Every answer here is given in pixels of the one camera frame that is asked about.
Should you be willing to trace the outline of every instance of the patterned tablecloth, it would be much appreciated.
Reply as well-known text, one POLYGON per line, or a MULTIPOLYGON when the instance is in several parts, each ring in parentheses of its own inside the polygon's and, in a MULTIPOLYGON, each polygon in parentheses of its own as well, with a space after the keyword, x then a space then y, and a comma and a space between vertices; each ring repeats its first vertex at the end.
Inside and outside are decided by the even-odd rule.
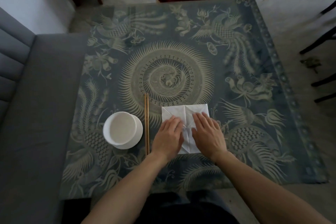
MULTIPOLYGON (((141 163, 144 135, 118 150, 102 126, 117 111, 143 121, 145 92, 151 141, 161 106, 208 103, 242 162, 281 184, 327 181, 255 0, 102 7, 92 25, 61 199, 102 194, 141 163)), ((203 155, 187 154, 159 173, 152 192, 230 186, 203 155)))

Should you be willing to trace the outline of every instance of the concrete floor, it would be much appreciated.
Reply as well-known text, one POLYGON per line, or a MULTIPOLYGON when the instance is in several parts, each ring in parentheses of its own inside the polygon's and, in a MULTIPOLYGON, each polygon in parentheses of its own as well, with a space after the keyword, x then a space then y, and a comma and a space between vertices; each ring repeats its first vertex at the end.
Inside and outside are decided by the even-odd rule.
MULTIPOLYGON (((151 3, 156 0, 104 0, 104 5, 151 3)), ((330 174, 329 184, 295 184, 286 189, 298 195, 331 222, 336 223, 336 98, 315 104, 314 99, 336 92, 336 82, 312 88, 312 82, 336 71, 336 41, 328 41, 304 56, 299 51, 336 26, 336 9, 317 14, 335 0, 257 0, 263 18, 330 174), (300 60, 317 56, 322 63, 318 74, 305 68, 300 60)), ((95 12, 95 0, 79 7, 70 32, 87 31, 88 18, 95 12)), ((235 189, 218 190, 241 224, 257 223, 235 189)))

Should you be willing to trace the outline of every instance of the folded napkin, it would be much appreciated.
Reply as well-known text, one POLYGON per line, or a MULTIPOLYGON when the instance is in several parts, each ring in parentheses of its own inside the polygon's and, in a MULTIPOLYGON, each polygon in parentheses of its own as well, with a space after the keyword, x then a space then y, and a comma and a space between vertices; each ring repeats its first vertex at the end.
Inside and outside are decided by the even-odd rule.
POLYGON ((195 128, 193 113, 205 112, 209 115, 208 104, 203 105, 177 105, 162 107, 162 121, 168 120, 171 116, 181 118, 185 127, 183 128, 184 142, 179 154, 200 153, 193 139, 191 128, 195 128))

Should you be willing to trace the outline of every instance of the white wall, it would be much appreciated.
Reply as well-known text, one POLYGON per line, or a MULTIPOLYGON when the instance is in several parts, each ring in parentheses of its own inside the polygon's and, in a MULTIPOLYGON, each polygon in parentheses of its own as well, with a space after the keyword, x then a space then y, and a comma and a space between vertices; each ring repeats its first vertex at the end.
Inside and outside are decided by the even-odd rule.
POLYGON ((67 32, 75 12, 72 0, 0 0, 0 7, 35 34, 67 32))

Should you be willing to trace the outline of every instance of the white bowl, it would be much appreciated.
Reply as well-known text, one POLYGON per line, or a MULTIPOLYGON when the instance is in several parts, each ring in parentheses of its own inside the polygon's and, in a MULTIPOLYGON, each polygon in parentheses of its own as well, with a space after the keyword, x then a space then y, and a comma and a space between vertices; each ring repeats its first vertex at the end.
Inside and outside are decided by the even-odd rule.
POLYGON ((129 149, 135 146, 143 133, 142 123, 137 116, 128 112, 116 112, 104 123, 105 140, 118 149, 129 149))

